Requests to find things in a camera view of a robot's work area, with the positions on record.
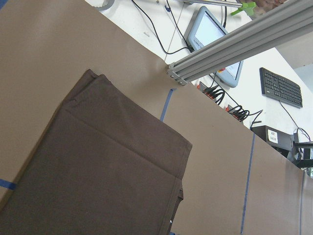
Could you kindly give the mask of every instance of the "white sticker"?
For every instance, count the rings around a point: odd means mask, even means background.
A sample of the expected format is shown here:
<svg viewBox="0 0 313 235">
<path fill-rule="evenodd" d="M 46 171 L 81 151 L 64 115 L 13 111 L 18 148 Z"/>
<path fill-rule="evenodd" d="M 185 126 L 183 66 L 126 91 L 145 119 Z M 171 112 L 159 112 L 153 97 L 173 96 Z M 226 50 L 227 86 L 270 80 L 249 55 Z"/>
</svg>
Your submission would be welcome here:
<svg viewBox="0 0 313 235">
<path fill-rule="evenodd" d="M 268 129 L 268 140 L 273 143 L 278 143 L 277 132 Z"/>
</svg>

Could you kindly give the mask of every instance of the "screen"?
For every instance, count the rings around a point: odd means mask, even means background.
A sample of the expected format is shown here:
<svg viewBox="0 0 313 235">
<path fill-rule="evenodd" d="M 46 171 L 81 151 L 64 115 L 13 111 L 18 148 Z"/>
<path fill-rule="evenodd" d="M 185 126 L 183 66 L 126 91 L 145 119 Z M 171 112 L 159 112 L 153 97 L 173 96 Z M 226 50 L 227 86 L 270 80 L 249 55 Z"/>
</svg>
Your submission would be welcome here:
<svg viewBox="0 0 313 235">
<path fill-rule="evenodd" d="M 195 34 L 195 38 L 200 47 L 209 45 L 211 42 L 221 38 L 225 33 L 214 22 L 214 20 L 205 12 L 203 15 L 198 30 Z M 235 78 L 237 76 L 240 62 L 227 66 L 226 70 Z"/>
</svg>

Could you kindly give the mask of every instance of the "folded garment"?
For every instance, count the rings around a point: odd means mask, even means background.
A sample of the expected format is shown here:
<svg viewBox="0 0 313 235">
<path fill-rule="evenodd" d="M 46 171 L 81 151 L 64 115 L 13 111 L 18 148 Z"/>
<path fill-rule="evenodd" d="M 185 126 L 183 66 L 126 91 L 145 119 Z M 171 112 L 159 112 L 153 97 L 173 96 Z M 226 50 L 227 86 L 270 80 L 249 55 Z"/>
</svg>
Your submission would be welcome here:
<svg viewBox="0 0 313 235">
<path fill-rule="evenodd" d="M 0 235 L 169 234 L 191 147 L 88 70 L 0 212 Z"/>
</svg>

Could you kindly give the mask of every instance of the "black keyboard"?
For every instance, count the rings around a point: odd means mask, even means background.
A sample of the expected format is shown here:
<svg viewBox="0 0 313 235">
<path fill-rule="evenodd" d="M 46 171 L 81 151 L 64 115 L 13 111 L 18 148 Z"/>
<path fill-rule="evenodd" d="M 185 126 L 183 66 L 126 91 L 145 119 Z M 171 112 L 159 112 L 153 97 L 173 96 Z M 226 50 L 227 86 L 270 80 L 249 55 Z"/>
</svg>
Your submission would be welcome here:
<svg viewBox="0 0 313 235">
<path fill-rule="evenodd" d="M 260 68 L 262 94 L 286 104 L 302 108 L 300 86 L 285 77 Z"/>
</svg>

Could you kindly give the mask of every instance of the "green clamp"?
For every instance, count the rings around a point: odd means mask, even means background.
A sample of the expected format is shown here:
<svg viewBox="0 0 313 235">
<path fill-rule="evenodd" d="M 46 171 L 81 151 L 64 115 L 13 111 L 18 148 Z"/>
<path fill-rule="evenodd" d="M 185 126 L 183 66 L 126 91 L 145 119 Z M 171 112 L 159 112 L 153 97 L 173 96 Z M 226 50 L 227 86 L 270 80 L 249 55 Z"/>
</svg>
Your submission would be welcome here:
<svg viewBox="0 0 313 235">
<path fill-rule="evenodd" d="M 246 14 L 248 16 L 253 16 L 254 15 L 254 11 L 253 9 L 256 7 L 256 3 L 255 2 L 242 2 L 242 7 L 239 7 L 237 11 L 234 11 L 232 13 L 230 13 L 232 16 L 238 14 L 241 11 L 245 11 Z"/>
</svg>

